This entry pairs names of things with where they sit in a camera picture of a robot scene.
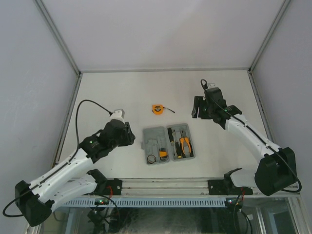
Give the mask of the black electrical tape roll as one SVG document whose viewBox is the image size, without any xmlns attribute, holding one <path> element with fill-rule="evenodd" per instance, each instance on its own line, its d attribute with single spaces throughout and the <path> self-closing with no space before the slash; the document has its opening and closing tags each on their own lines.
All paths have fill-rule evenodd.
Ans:
<svg viewBox="0 0 312 234">
<path fill-rule="evenodd" d="M 148 155 L 147 156 L 147 163 L 148 164 L 153 164 L 156 162 L 156 157 L 154 155 Z"/>
</svg>

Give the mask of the hex key set orange holder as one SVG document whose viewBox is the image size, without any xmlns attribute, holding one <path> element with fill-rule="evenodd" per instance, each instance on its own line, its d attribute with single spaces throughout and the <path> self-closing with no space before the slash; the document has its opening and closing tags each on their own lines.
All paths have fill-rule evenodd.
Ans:
<svg viewBox="0 0 312 234">
<path fill-rule="evenodd" d="M 165 147 L 159 148 L 159 160 L 160 161 L 166 161 L 169 159 L 169 155 L 167 153 L 167 149 Z"/>
</svg>

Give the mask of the orange tape measure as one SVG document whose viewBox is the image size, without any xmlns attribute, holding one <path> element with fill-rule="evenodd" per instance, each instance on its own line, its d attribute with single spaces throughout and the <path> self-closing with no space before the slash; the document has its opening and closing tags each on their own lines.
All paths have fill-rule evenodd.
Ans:
<svg viewBox="0 0 312 234">
<path fill-rule="evenodd" d="M 163 114 L 164 110 L 169 110 L 170 112 L 175 113 L 175 111 L 173 111 L 172 109 L 167 108 L 167 107 L 164 107 L 164 106 L 161 105 L 161 104 L 156 104 L 156 105 L 153 105 L 153 106 L 152 106 L 152 112 L 153 112 L 155 115 L 161 115 L 161 114 Z"/>
</svg>

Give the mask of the phillips screwdriver black yellow handle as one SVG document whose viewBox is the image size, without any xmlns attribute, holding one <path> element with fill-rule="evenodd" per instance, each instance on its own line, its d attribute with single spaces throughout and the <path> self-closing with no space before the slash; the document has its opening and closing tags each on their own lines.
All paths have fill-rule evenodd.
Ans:
<svg viewBox="0 0 312 234">
<path fill-rule="evenodd" d="M 171 144 L 174 143 L 175 141 L 174 141 L 172 129 L 171 129 L 171 128 L 168 128 L 168 129 L 167 129 L 167 132 L 168 132 L 168 137 L 169 137 L 170 143 L 171 143 Z"/>
</svg>

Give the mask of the orange black handled pliers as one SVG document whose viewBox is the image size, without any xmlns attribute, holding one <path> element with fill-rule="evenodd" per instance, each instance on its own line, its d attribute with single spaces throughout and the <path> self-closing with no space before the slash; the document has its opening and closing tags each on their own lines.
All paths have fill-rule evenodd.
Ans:
<svg viewBox="0 0 312 234">
<path fill-rule="evenodd" d="M 179 137 L 180 147 L 182 150 L 182 156 L 184 158 L 193 157 L 193 148 L 191 145 L 190 139 L 186 135 L 186 131 L 184 129 L 180 129 L 180 137 Z"/>
</svg>

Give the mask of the flathead screwdriver black yellow handle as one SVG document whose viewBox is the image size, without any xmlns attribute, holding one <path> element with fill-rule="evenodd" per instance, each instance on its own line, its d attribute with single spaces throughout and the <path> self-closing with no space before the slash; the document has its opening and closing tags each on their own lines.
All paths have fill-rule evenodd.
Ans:
<svg viewBox="0 0 312 234">
<path fill-rule="evenodd" d="M 176 131 L 173 131 L 173 136 L 174 136 L 174 140 L 175 140 L 176 157 L 178 159 L 181 159 L 182 158 L 182 153 L 181 153 L 181 148 L 180 148 L 180 145 L 179 145 L 179 142 L 178 142 Z"/>
</svg>

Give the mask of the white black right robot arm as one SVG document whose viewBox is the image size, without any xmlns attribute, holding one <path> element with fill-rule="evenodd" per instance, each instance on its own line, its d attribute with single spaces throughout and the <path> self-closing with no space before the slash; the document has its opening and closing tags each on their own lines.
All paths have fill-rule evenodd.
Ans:
<svg viewBox="0 0 312 234">
<path fill-rule="evenodd" d="M 289 148 L 281 148 L 264 137 L 243 116 L 236 106 L 228 106 L 222 91 L 213 84 L 203 86 L 204 95 L 194 98 L 193 118 L 210 119 L 224 130 L 233 134 L 249 150 L 257 162 L 257 168 L 233 169 L 224 175 L 224 189 L 234 195 L 241 188 L 257 188 L 262 194 L 271 196 L 279 191 L 302 184 L 297 176 L 295 153 Z"/>
</svg>

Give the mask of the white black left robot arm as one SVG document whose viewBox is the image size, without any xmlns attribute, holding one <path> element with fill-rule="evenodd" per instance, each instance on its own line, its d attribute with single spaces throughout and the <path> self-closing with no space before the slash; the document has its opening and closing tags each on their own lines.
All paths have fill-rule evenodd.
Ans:
<svg viewBox="0 0 312 234">
<path fill-rule="evenodd" d="M 95 163 L 116 147 L 132 145 L 134 140 L 130 124 L 113 119 L 104 129 L 86 137 L 61 164 L 30 183 L 20 181 L 15 186 L 15 196 L 22 216 L 34 227 L 76 197 L 105 193 L 107 178 L 95 168 Z"/>
</svg>

